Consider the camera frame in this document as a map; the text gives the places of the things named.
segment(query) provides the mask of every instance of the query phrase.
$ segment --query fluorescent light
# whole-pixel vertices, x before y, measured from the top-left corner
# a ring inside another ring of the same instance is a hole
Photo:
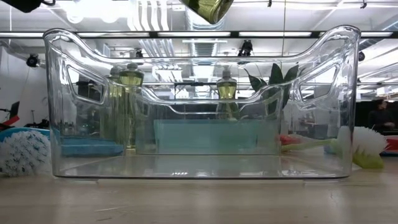
[[[0,38],[42,38],[43,32],[0,32]]]
[[[307,98],[307,97],[309,97],[309,96],[312,96],[313,95],[313,93],[310,93],[310,94],[308,94],[308,95],[305,95],[305,96],[303,96],[303,99],[305,99],[305,98]]]
[[[128,37],[149,37],[148,32],[78,32],[81,38],[128,38]]]
[[[309,37],[311,32],[239,32],[240,37]]]
[[[184,44],[204,43],[204,44],[216,44],[216,43],[228,43],[227,40],[182,40]]]
[[[159,32],[159,37],[229,37],[230,32]]]
[[[172,82],[147,82],[147,83],[143,83],[142,85],[172,85],[172,86],[174,86],[174,83],[172,83]]]
[[[357,93],[363,94],[363,93],[370,93],[373,90],[356,90]]]
[[[313,90],[302,90],[301,94],[313,94]]]
[[[389,37],[392,32],[362,32],[361,37]]]

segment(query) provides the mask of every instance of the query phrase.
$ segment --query bottle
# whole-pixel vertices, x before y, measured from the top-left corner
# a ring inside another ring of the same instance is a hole
[[[142,86],[144,81],[144,72],[138,69],[136,63],[127,65],[127,69],[119,73],[120,82],[124,85]]]
[[[224,66],[223,77],[217,81],[217,90],[221,100],[235,99],[237,81],[231,78],[229,66]]]
[[[181,0],[181,2],[210,24],[216,24],[224,17],[233,0]]]
[[[108,95],[104,96],[106,98],[105,107],[101,110],[99,128],[101,138],[113,140],[118,144],[123,142],[119,136],[120,132],[118,132],[120,124],[123,125],[123,121],[118,119],[118,113],[120,110],[119,102],[122,95],[122,88],[117,85],[120,83],[120,69],[120,67],[115,65],[109,72],[109,75],[106,76],[106,78],[111,80],[111,82],[108,83]]]
[[[130,63],[127,65],[127,69],[119,73],[121,84],[124,87],[124,120],[125,120],[125,135],[126,142],[125,147],[127,149],[126,154],[133,154],[135,150],[136,140],[136,117],[134,111],[134,95],[139,93],[139,89],[135,87],[141,87],[144,81],[144,72],[138,69],[136,63]]]
[[[218,96],[221,100],[235,99],[236,87],[238,83],[231,78],[229,65],[224,66],[223,77],[217,81]],[[217,105],[219,119],[236,120],[239,116],[239,108],[236,103],[220,103]]]

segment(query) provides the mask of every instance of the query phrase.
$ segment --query red object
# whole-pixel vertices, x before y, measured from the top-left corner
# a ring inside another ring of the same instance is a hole
[[[388,145],[386,147],[387,151],[398,151],[398,139],[386,139],[388,142]]]
[[[17,116],[13,116],[12,118],[10,118],[8,121],[3,122],[3,124],[11,126],[12,124],[14,124],[15,122],[19,121],[19,117]]]
[[[289,144],[300,144],[301,143],[301,140],[299,138],[295,138],[292,136],[286,136],[286,135],[280,135],[279,140],[283,146],[286,146]]]

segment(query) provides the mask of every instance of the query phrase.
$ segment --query clear plastic bin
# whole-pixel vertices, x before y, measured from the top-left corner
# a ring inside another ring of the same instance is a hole
[[[44,40],[53,174],[85,179],[347,177],[359,38],[355,27],[336,27],[291,57],[106,58],[74,33],[49,30]],[[109,76],[112,67],[132,63],[137,66],[131,71],[140,74],[162,63],[192,69],[203,65],[198,62],[253,68],[258,77],[265,77],[273,63],[283,74],[298,65],[298,73],[292,81],[229,100],[165,100],[155,84],[123,85]]]

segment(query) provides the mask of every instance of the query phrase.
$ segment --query scrub brush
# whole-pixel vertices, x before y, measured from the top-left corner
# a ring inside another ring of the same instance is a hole
[[[18,177],[50,171],[50,141],[42,133],[19,131],[0,142],[0,172]]]
[[[330,147],[330,153],[337,154],[342,157],[342,153],[349,152],[350,131],[347,126],[339,129],[337,139],[314,140],[298,135],[289,136],[290,141],[282,141],[283,143],[294,142],[295,144],[288,144],[282,146],[282,152],[304,150],[312,147]],[[355,127],[353,134],[353,162],[363,169],[381,169],[384,163],[380,157],[380,153],[385,150],[387,141],[384,136],[365,127]]]

